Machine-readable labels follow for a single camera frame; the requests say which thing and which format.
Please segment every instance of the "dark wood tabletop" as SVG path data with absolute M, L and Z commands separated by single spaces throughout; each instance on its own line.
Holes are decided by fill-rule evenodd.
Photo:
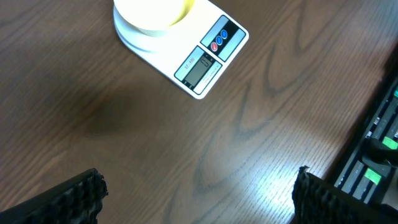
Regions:
M 129 51 L 112 1 L 0 0 L 0 210 L 89 168 L 99 223 L 287 223 L 383 77 L 394 0 L 214 0 L 250 39 L 203 100 Z

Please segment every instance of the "green tape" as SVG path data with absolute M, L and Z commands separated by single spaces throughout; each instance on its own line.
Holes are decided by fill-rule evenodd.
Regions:
M 385 144 L 390 149 L 398 149 L 398 143 L 396 143 L 394 140 L 392 140 L 389 137 L 384 137 L 383 144 Z
M 377 172 L 374 172 L 370 168 L 366 170 L 365 177 L 371 180 L 371 182 L 375 183 L 376 185 L 379 184 L 381 180 L 381 175 Z

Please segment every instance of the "blue button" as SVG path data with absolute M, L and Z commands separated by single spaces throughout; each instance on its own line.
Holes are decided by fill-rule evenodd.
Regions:
M 217 43 L 218 45 L 223 44 L 223 39 L 222 39 L 220 36 L 217 36 L 217 37 L 216 37 L 216 43 Z
M 228 33 L 227 33 L 225 30 L 222 30 L 222 31 L 221 31 L 221 37 L 222 37 L 223 39 L 226 39 L 227 36 L 228 36 Z

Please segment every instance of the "white object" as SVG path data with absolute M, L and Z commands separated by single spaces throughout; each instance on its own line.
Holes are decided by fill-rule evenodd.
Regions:
M 178 26 L 160 37 L 139 32 L 116 7 L 113 14 L 122 42 L 196 99 L 206 96 L 249 38 L 245 28 L 207 0 L 196 0 Z

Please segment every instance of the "brown wooden surface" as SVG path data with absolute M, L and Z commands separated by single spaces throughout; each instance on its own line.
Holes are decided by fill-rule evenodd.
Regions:
M 100 223 L 287 223 L 377 87 L 395 0 L 214 0 L 250 39 L 204 100 L 119 41 L 112 1 L 0 0 L 0 210 L 86 169 Z

